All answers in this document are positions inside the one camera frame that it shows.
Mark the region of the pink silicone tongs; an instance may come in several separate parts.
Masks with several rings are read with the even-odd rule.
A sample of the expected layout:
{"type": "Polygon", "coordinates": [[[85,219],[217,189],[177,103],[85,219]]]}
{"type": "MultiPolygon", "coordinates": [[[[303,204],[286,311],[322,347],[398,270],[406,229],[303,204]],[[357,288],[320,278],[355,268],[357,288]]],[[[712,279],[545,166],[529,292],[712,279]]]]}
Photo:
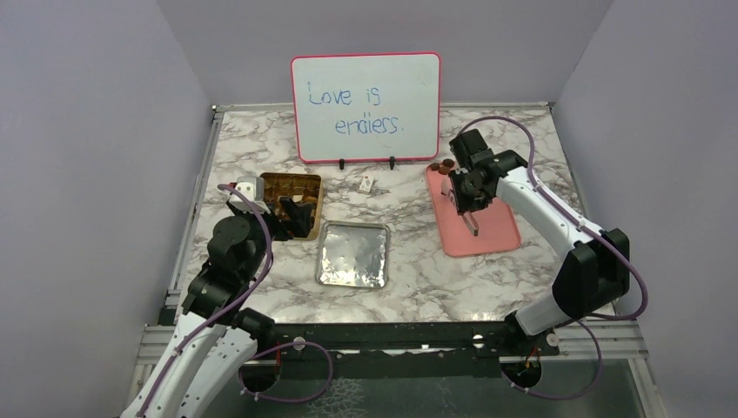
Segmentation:
{"type": "Polygon", "coordinates": [[[477,237],[480,232],[480,227],[475,217],[470,212],[459,211],[458,200],[453,189],[453,184],[448,177],[441,181],[441,195],[450,202],[456,214],[463,220],[468,232],[470,232],[472,236],[477,237]]]}

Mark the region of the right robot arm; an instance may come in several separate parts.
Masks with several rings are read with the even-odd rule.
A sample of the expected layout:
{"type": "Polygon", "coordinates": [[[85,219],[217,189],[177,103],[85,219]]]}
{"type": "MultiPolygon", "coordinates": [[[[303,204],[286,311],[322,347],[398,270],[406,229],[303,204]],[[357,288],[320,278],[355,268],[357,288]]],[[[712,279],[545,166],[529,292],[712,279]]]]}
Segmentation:
{"type": "Polygon", "coordinates": [[[524,354],[537,335],[579,320],[629,290],[629,239],[605,231],[554,196],[514,151],[495,153],[476,129],[457,135],[450,149],[458,167],[449,175],[458,215],[499,200],[520,214],[561,260],[549,291],[505,318],[504,347],[524,354]]]}

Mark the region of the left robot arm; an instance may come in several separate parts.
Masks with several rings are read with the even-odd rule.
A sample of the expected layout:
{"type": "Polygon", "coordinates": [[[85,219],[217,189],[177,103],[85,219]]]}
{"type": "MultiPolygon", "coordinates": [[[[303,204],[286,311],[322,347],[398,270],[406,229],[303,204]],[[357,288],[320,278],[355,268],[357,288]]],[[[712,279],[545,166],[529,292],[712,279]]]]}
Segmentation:
{"type": "Polygon", "coordinates": [[[312,205],[237,192],[227,205],[232,214],[213,227],[171,338],[124,417],[199,417],[240,364],[272,350],[273,319],[243,305],[271,270],[273,243],[309,234],[312,205]]]}

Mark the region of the gold chocolate box tray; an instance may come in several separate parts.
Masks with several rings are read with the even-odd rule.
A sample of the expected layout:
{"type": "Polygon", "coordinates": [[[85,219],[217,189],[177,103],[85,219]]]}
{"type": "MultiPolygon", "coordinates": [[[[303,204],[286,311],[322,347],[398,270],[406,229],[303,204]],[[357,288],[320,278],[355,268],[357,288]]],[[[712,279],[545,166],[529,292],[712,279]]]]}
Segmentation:
{"type": "Polygon", "coordinates": [[[314,224],[307,238],[315,240],[319,235],[321,211],[324,198],[322,178],[317,174],[263,172],[265,180],[265,203],[277,203],[281,196],[291,197],[296,203],[312,204],[314,224]]]}

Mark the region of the chocolate pile on tray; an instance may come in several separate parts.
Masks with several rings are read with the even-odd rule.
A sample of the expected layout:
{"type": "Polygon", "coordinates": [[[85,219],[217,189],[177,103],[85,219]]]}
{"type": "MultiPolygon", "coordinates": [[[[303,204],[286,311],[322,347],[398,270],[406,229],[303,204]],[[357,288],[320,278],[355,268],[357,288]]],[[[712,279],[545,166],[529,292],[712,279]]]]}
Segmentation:
{"type": "Polygon", "coordinates": [[[447,176],[455,167],[455,161],[450,158],[445,158],[441,161],[432,162],[428,169],[431,172],[437,172],[440,175],[447,176]]]}

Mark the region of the silver tin lid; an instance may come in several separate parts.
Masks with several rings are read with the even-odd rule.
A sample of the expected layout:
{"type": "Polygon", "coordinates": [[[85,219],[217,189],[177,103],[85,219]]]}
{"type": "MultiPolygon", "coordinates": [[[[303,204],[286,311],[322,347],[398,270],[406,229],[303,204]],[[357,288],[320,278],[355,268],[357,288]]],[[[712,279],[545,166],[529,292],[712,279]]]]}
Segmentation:
{"type": "Polygon", "coordinates": [[[327,221],[319,235],[315,280],[323,286],[385,287],[390,238],[385,224],[327,221]]]}

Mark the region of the pink plastic tray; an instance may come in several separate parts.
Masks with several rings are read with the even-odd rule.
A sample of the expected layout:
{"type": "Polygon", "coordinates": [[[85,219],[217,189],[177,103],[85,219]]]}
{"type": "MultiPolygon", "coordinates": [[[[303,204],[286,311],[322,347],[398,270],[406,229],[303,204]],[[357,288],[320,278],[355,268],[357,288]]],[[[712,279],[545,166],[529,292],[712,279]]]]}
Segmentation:
{"type": "Polygon", "coordinates": [[[520,233],[512,209],[499,201],[486,209],[473,212],[480,232],[477,237],[468,232],[463,220],[450,202],[441,195],[441,181],[446,176],[425,170],[436,224],[443,251],[455,258],[503,253],[520,247],[520,233]]]}

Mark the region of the small white card box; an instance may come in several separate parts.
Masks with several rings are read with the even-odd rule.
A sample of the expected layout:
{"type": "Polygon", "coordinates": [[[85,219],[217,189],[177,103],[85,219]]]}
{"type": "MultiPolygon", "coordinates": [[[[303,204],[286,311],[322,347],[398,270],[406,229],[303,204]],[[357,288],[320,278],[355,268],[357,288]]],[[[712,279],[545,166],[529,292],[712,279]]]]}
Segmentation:
{"type": "Polygon", "coordinates": [[[359,191],[362,193],[370,193],[372,190],[374,178],[371,176],[364,176],[359,185],[359,191]]]}

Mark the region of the pink-framed whiteboard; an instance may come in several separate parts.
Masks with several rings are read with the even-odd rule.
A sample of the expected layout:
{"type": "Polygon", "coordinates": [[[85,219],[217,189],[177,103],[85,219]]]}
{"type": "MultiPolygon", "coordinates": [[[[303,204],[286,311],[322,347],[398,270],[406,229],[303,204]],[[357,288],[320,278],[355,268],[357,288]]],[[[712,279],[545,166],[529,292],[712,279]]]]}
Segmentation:
{"type": "Polygon", "coordinates": [[[327,164],[436,157],[441,69],[430,51],[295,57],[299,158],[327,164]]]}

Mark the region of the black table base rail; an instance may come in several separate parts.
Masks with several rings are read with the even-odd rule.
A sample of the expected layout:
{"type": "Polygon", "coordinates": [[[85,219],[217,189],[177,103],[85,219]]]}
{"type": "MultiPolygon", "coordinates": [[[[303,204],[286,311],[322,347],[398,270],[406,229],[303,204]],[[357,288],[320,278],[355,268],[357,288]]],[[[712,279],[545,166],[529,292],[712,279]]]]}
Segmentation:
{"type": "Polygon", "coordinates": [[[240,376],[257,383],[325,376],[322,354],[287,345],[302,339],[324,347],[334,377],[346,379],[499,378],[502,357],[536,361],[559,352],[544,334],[516,334],[507,321],[271,324],[259,327],[257,334],[259,349],[279,348],[263,361],[245,361],[240,367],[240,376]]]}

